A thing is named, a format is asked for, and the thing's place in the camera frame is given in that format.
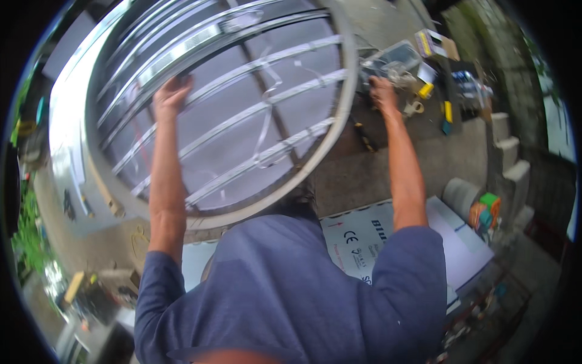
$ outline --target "black and yellow handle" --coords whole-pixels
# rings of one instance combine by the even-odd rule
[[[362,123],[360,123],[360,122],[354,122],[354,129],[356,130],[358,137],[360,137],[360,140],[362,141],[362,144],[364,145],[364,147],[369,152],[376,153],[378,151],[378,145],[376,144],[375,141],[370,139],[368,134],[366,134],[366,132],[364,130],[364,125],[362,125]]]

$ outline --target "blue t-shirt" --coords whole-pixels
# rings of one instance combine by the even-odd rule
[[[292,363],[424,363],[445,320],[441,236],[427,227],[392,234],[372,281],[335,266],[318,224],[284,215],[229,230],[207,280],[188,293],[172,258],[150,252],[137,300],[137,359],[174,363],[166,353],[175,349],[260,345],[299,351]]]

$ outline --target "foliage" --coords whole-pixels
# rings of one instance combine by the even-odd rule
[[[12,249],[21,253],[20,259],[26,271],[35,270],[44,275],[44,267],[53,257],[48,242],[39,234],[35,224],[39,216],[36,195],[28,183],[23,183],[20,195],[18,231],[12,236]]]
[[[550,87],[547,93],[552,97],[552,101],[556,105],[556,108],[561,109],[560,95],[557,88],[553,86],[552,73],[549,70],[548,64],[543,59],[538,45],[526,36],[523,38],[526,41],[527,47],[530,49],[531,58],[534,61],[535,71],[538,76],[552,79],[552,87]]]

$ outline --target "man's left hand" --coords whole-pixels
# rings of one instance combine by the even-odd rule
[[[154,112],[156,120],[165,120],[165,116],[176,117],[184,105],[186,96],[192,91],[194,80],[188,75],[184,80],[174,76],[154,94]]]

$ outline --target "man's right arm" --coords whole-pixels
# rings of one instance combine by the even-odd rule
[[[416,152],[396,108],[396,94],[385,78],[371,77],[370,96],[384,117],[388,131],[388,168],[394,207],[394,231],[428,226],[426,194]]]
[[[394,338],[390,359],[423,362],[437,349],[446,313],[445,254],[441,236],[428,227],[423,176],[416,152],[386,79],[372,77],[371,97],[388,131],[388,161],[394,208],[394,234],[372,270],[381,313]]]

